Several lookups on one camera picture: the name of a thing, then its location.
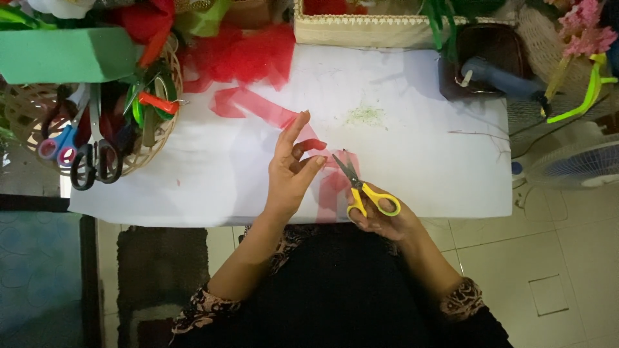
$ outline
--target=red handle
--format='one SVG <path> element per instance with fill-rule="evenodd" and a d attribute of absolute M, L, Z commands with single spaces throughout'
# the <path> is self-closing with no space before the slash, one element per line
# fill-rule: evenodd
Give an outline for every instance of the red handle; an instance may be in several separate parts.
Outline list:
<path fill-rule="evenodd" d="M 178 102 L 169 102 L 146 92 L 140 92 L 140 94 L 137 95 L 137 99 L 140 101 L 140 104 L 150 104 L 171 115 L 174 115 L 181 106 Z"/>
<path fill-rule="evenodd" d="M 150 39 L 150 42 L 144 48 L 144 52 L 142 52 L 142 56 L 140 57 L 137 65 L 142 69 L 146 69 L 152 62 L 159 57 L 161 51 L 163 50 L 163 46 L 165 42 L 168 41 L 168 35 L 170 34 L 169 28 L 164 28 L 163 30 L 158 31 L 153 37 Z"/>

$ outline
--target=tile floor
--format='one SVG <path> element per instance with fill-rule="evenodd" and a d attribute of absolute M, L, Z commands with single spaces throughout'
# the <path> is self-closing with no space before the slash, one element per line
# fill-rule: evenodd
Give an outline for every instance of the tile floor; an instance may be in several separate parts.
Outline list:
<path fill-rule="evenodd" d="M 481 286 L 515 347 L 619 347 L 619 185 L 595 191 L 523 186 L 514 201 L 524 208 L 514 207 L 509 217 L 423 224 L 449 263 Z M 116 348 L 118 335 L 116 239 L 123 228 L 99 223 L 106 348 Z M 211 274 L 243 232 L 209 228 Z"/>

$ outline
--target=glue gun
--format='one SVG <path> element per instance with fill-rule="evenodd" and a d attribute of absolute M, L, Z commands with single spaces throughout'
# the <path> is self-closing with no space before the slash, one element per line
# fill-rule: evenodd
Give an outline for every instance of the glue gun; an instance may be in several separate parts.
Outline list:
<path fill-rule="evenodd" d="M 461 84 L 463 87 L 466 87 L 470 80 L 485 82 L 511 99 L 538 102 L 546 115 L 552 113 L 548 99 L 544 96 L 546 88 L 537 81 L 522 79 L 479 57 L 467 60 L 462 65 L 461 74 L 464 76 Z"/>

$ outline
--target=woven basket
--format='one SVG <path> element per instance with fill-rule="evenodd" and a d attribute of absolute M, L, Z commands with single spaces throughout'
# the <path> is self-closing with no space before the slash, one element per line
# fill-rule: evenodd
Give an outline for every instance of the woven basket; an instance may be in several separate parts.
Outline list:
<path fill-rule="evenodd" d="M 559 38 L 557 27 L 538 10 L 524 6 L 518 12 L 516 32 L 524 41 L 533 72 L 544 82 L 549 83 L 563 58 L 565 48 L 565 44 Z M 592 64 L 584 56 L 573 58 L 558 90 L 582 102 L 589 85 L 591 66 Z M 600 96 L 604 96 L 609 90 L 610 87 L 605 85 Z"/>
<path fill-rule="evenodd" d="M 456 25 L 466 24 L 455 17 Z M 514 25 L 513 20 L 478 17 L 480 23 Z M 449 25 L 443 18 L 443 42 Z M 295 0 L 298 43 L 317 45 L 435 49 L 430 21 L 425 15 L 305 15 L 303 0 Z"/>
<path fill-rule="evenodd" d="M 176 58 L 173 45 L 174 42 L 171 40 L 166 43 L 162 57 L 170 65 L 177 95 L 180 96 L 183 93 L 183 79 L 181 77 L 181 66 Z M 38 145 L 43 141 L 41 122 L 45 119 L 47 111 L 53 108 L 56 103 L 57 88 L 58 85 L 55 84 L 8 85 L 5 90 L 7 98 L 4 115 L 11 123 L 11 130 L 26 151 L 31 153 L 44 166 L 53 169 L 60 175 L 69 176 L 71 168 L 61 167 L 55 160 L 43 160 L 37 154 Z M 153 147 L 142 146 L 142 138 L 138 137 L 132 154 L 124 158 L 122 176 L 147 165 L 155 157 L 168 140 L 177 119 L 178 112 L 172 120 L 159 124 L 155 131 L 155 145 Z M 50 137 L 60 134 L 67 121 L 69 120 L 52 123 L 50 125 Z"/>

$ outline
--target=white paper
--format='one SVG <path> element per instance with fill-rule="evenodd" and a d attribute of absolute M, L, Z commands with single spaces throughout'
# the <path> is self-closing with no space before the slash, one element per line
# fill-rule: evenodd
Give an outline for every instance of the white paper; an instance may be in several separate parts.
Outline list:
<path fill-rule="evenodd" d="M 310 124 L 328 149 L 356 153 L 361 178 L 390 191 L 420 217 L 510 215 L 509 142 L 501 139 L 508 130 L 505 102 L 447 102 L 438 90 L 437 58 L 434 51 L 297 45 L 282 91 L 251 89 L 289 110 L 309 109 Z M 254 115 L 226 119 L 210 111 L 213 93 L 229 87 L 185 94 L 191 103 L 182 107 L 153 161 L 112 185 L 73 190 L 69 210 L 143 226 L 251 223 L 266 201 L 267 166 L 280 131 Z M 349 118 L 359 107 L 380 117 Z M 316 220 L 321 177 L 293 223 Z M 340 195 L 338 220 L 344 221 Z"/>

